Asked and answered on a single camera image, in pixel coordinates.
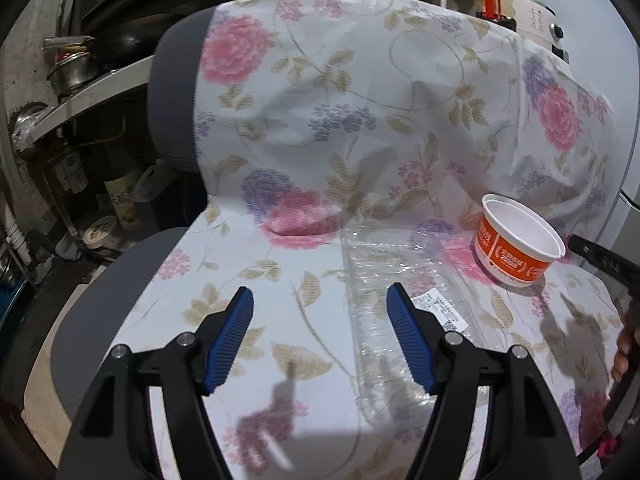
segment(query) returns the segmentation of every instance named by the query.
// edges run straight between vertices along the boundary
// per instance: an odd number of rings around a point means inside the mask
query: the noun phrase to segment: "qr code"
[[[442,329],[443,329],[445,332],[456,332],[456,326],[455,326],[452,322],[450,322],[450,321],[447,321],[447,322],[442,326]]]

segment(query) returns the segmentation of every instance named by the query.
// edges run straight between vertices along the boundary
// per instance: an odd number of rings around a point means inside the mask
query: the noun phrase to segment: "dark floor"
[[[0,419],[44,478],[52,478],[55,469],[20,418],[24,389],[44,339],[66,300],[76,286],[89,283],[97,266],[84,258],[66,262],[56,257],[37,291],[25,288],[0,332]]]

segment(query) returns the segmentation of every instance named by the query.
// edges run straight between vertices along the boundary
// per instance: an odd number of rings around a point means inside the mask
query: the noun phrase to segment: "person's hand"
[[[622,321],[626,325],[626,317],[623,317]],[[620,379],[622,379],[622,376],[629,368],[629,361],[626,359],[626,356],[631,352],[634,339],[636,340],[636,344],[640,344],[640,330],[636,330],[635,333],[631,333],[626,326],[618,336],[618,351],[616,352],[616,356],[613,358],[613,368],[611,369],[611,378],[617,383],[620,382]]]

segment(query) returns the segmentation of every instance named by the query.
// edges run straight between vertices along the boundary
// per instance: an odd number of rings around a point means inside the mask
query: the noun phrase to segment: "wrinkled fabric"
[[[564,261],[507,289],[471,248],[486,192],[563,235],[602,226],[621,171],[612,115],[564,62],[415,0],[240,0],[212,18],[194,125],[209,206],[114,342],[163,346],[251,288],[250,330],[205,399],[235,478],[404,478],[429,413],[408,403],[372,426],[355,400],[340,233],[359,224],[437,237],[485,343],[529,348],[575,449],[597,436],[621,326],[602,282]],[[163,472],[178,478],[157,391],[152,402]],[[478,463],[479,420],[462,478]]]

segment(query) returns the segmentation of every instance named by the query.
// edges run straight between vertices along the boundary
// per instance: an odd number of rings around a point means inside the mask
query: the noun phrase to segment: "orange label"
[[[485,216],[478,227],[478,245],[494,266],[523,282],[535,282],[551,265],[523,253],[498,235]]]

